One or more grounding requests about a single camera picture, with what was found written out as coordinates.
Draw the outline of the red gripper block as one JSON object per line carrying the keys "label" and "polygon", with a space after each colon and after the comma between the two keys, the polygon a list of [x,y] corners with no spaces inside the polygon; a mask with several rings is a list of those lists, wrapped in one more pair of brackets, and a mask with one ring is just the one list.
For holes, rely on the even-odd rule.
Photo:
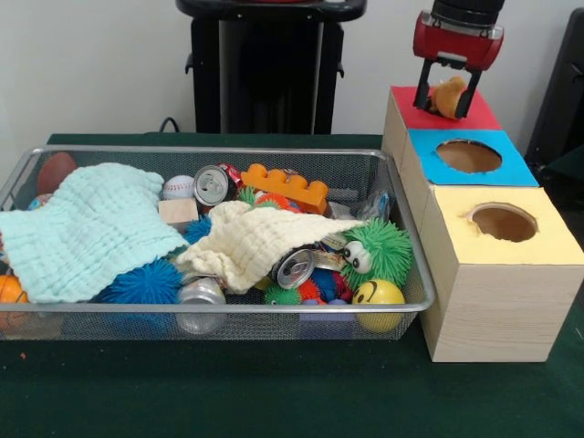
{"label": "red gripper block", "polygon": [[488,70],[495,62],[504,37],[505,31],[500,26],[458,26],[434,17],[428,11],[421,11],[414,29],[412,49],[413,54],[424,58],[424,61],[413,106],[425,110],[428,105],[428,79],[434,62],[453,61],[456,66],[471,74],[457,104],[457,118],[466,118],[482,71]]}

